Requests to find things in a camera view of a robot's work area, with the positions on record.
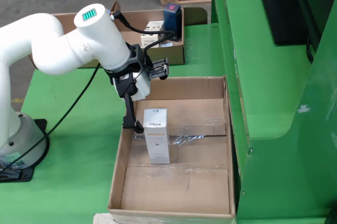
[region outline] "blue object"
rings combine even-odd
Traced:
[[[173,3],[168,3],[164,10],[164,26],[166,30],[172,30],[175,32],[170,40],[178,42],[182,34],[182,14],[181,6]]]

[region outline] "white product box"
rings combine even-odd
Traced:
[[[145,28],[144,31],[161,31],[164,29],[164,21],[152,21],[149,22]],[[141,35],[141,42],[142,42],[142,48],[145,48],[147,45],[152,44],[156,41],[158,41],[162,35],[159,34],[142,34]],[[153,46],[152,48],[159,48],[159,44]]]
[[[152,164],[170,163],[166,122],[167,109],[144,110],[144,135],[148,156]]]

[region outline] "robotic arm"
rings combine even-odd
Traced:
[[[128,45],[101,4],[84,7],[76,14],[74,24],[77,29],[64,35],[56,17],[35,14],[0,28],[0,157],[9,139],[23,126],[11,107],[9,67],[30,53],[36,67],[51,75],[68,73],[97,59],[125,100],[123,128],[143,132],[135,118],[133,101],[150,93],[152,78],[168,76],[167,59],[151,62],[139,45]],[[38,140],[30,139],[30,145]]]

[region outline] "open cardboard box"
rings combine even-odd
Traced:
[[[122,129],[108,204],[118,223],[231,223],[235,216],[229,105],[222,77],[151,81],[134,103],[167,108],[171,163],[151,165],[145,138]]]
[[[111,13],[120,11],[121,7],[118,2],[115,2],[111,8]],[[163,10],[149,10],[149,11],[129,11],[122,12],[125,18],[128,20],[131,26],[144,30],[149,21],[161,21],[164,20]],[[65,34],[73,31],[76,26],[74,24],[74,18],[76,13],[54,14],[55,17],[61,22],[63,31]],[[150,48],[147,52],[152,61],[163,59],[167,57],[170,65],[183,65],[185,64],[184,58],[184,27],[188,25],[207,24],[207,12],[200,7],[191,7],[182,9],[182,39],[179,42],[172,42],[172,47],[162,48]],[[118,30],[122,33],[124,40],[133,45],[141,44],[141,35],[126,28],[119,20],[114,21]],[[97,60],[94,60],[81,68],[96,67]]]

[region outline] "black bracket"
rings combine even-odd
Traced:
[[[36,119],[34,120],[39,129],[46,135],[46,127],[47,127],[47,120],[46,119]],[[46,157],[50,146],[49,137],[46,137],[46,149],[43,152],[42,156],[34,163],[33,165],[25,168],[25,169],[8,169],[8,175],[0,175],[0,183],[9,183],[9,182],[28,182],[33,178],[33,173],[35,167],[42,162],[42,160]]]
[[[144,132],[141,123],[136,119],[131,96],[138,92],[137,79],[133,73],[144,73],[149,80],[153,78],[166,79],[169,75],[169,61],[167,58],[152,62],[150,58],[145,58],[144,53],[138,44],[129,45],[130,58],[118,69],[107,70],[110,83],[116,85],[117,92],[121,98],[124,98],[126,105],[126,115],[123,118],[123,128],[132,129],[138,134]]]

